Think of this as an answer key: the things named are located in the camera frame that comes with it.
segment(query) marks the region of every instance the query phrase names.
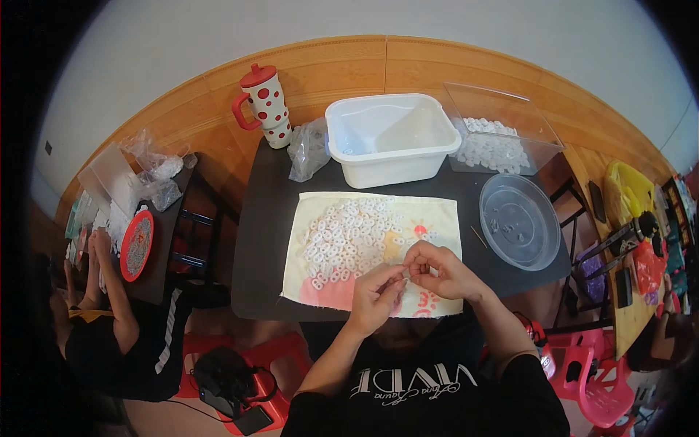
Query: black bag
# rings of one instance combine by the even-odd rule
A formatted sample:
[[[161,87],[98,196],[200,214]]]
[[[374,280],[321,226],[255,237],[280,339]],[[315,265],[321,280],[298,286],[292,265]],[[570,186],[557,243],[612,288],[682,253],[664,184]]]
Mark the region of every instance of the black bag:
[[[253,375],[265,371],[274,379],[268,396],[255,398],[257,387]],[[194,364],[194,379],[199,398],[231,419],[240,418],[251,402],[267,402],[277,393],[277,380],[264,367],[249,367],[235,350],[219,346],[205,353]]]

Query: red plastic bag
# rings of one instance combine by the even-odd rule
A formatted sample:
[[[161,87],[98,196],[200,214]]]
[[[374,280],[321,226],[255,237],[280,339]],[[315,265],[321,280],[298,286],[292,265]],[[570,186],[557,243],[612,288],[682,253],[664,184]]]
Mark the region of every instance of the red plastic bag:
[[[663,240],[662,258],[655,255],[653,245],[649,241],[644,241],[634,249],[633,261],[636,265],[638,292],[641,296],[658,291],[665,269],[668,267],[668,250],[665,240]]]

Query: red polka dot tumbler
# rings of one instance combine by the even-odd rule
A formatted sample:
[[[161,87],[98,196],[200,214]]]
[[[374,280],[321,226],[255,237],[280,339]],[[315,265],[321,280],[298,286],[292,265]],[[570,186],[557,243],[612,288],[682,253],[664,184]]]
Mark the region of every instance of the red polka dot tumbler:
[[[289,109],[277,69],[271,65],[260,68],[253,64],[252,70],[240,79],[240,88],[243,93],[231,104],[240,127],[248,131],[261,127],[269,145],[274,149],[288,146],[291,140]],[[255,121],[251,123],[247,122],[241,108],[245,101],[255,117]]]

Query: yellow plastic bag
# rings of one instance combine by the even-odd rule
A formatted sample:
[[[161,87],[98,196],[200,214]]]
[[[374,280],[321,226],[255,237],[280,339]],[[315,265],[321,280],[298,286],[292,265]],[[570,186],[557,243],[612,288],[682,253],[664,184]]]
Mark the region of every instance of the yellow plastic bag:
[[[621,161],[607,165],[605,210],[612,226],[618,229],[653,210],[653,183],[639,171]]]

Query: white plastic basin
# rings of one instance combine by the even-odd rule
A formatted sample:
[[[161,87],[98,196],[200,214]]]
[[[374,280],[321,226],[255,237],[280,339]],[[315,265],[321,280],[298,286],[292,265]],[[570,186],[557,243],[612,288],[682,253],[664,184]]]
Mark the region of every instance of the white plastic basin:
[[[461,144],[442,106],[425,94],[339,100],[325,119],[330,155],[354,188],[432,178]]]

